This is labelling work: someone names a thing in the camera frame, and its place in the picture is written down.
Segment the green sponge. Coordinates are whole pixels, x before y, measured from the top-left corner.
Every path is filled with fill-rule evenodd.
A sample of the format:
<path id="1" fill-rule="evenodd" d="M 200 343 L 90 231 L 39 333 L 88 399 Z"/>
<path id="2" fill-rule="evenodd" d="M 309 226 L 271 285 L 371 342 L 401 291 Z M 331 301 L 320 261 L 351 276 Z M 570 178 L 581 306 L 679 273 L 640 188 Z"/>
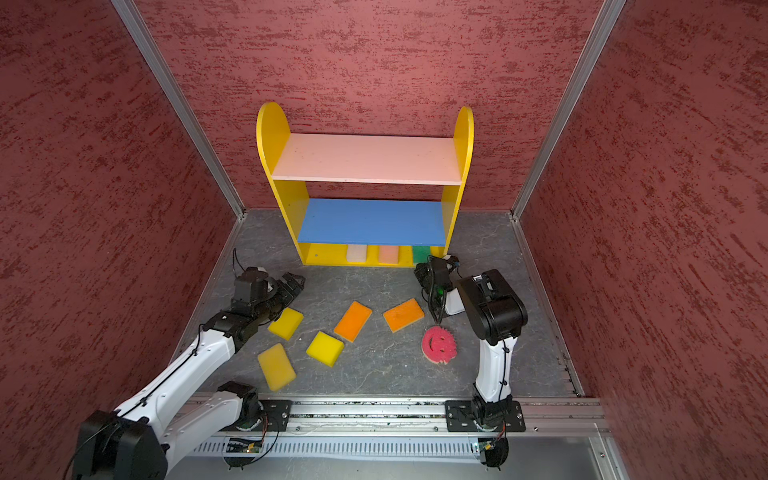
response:
<path id="1" fill-rule="evenodd" d="M 415 265 L 419 263 L 426 263 L 431 255 L 430 246 L 413 246 L 412 247 L 412 261 Z"/>

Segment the salmon pink sponge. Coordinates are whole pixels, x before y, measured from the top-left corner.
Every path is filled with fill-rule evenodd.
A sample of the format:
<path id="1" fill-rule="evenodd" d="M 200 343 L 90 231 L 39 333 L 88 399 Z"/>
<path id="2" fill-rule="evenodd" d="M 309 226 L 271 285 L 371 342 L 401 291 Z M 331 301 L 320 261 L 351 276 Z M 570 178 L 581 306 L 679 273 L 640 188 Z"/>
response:
<path id="1" fill-rule="evenodd" d="M 379 247 L 378 261 L 384 265 L 399 264 L 399 246 L 382 245 Z"/>

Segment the cream white sponge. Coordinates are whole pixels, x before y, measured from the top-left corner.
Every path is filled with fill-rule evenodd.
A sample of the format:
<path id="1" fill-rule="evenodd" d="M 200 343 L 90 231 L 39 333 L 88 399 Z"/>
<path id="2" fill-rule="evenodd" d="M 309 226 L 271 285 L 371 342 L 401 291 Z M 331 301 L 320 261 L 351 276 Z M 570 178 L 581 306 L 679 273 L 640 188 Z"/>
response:
<path id="1" fill-rule="evenodd" d="M 365 264 L 367 262 L 368 246 L 350 244 L 346 250 L 346 261 L 350 264 Z"/>

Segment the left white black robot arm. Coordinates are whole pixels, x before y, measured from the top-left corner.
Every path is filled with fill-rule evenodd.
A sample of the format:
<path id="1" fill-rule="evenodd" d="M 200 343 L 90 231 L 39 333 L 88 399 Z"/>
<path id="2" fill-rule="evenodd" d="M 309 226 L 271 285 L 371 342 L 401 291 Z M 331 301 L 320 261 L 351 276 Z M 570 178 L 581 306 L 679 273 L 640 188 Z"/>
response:
<path id="1" fill-rule="evenodd" d="M 214 433 L 232 427 L 266 433 L 269 416 L 249 385 L 228 381 L 201 406 L 179 412 L 198 388 L 260 327 L 277 320 L 303 292 L 305 278 L 271 277 L 257 267 L 234 280 L 228 308 L 199 325 L 189 347 L 148 385 L 80 426 L 66 479 L 163 479 Z"/>

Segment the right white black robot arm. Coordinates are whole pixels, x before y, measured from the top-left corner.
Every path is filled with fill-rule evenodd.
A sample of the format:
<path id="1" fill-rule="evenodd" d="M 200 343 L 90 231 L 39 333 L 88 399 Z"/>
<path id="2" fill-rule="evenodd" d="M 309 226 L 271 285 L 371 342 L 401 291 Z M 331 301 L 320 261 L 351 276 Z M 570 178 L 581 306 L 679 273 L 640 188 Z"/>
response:
<path id="1" fill-rule="evenodd" d="M 459 260 L 452 255 L 430 255 L 415 267 L 414 275 L 435 321 L 422 339 L 422 352 L 435 364 L 453 360 L 458 354 L 457 343 L 442 321 L 460 314 L 467 316 L 480 344 L 471 417 L 478 426 L 491 428 L 513 412 L 513 349 L 528 322 L 528 313 L 498 270 L 452 281 L 451 274 L 458 270 Z"/>

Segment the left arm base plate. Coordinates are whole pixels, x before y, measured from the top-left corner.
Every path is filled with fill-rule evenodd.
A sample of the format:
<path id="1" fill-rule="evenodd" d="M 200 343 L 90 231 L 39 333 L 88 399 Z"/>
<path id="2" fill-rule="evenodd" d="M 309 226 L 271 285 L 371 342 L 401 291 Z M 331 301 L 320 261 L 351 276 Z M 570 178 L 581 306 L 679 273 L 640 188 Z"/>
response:
<path id="1" fill-rule="evenodd" d="M 283 399 L 262 399 L 258 402 L 256 429 L 263 432 L 285 432 L 294 402 Z"/>

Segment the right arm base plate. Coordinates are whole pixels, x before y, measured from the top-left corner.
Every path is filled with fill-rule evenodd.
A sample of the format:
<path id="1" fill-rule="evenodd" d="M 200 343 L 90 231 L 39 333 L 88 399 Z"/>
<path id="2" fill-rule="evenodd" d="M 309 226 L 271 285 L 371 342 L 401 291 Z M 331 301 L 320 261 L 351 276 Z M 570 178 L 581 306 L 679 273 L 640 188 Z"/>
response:
<path id="1" fill-rule="evenodd" d="M 515 400 L 483 404 L 475 400 L 444 403 L 449 432 L 522 433 L 526 431 L 521 404 Z"/>

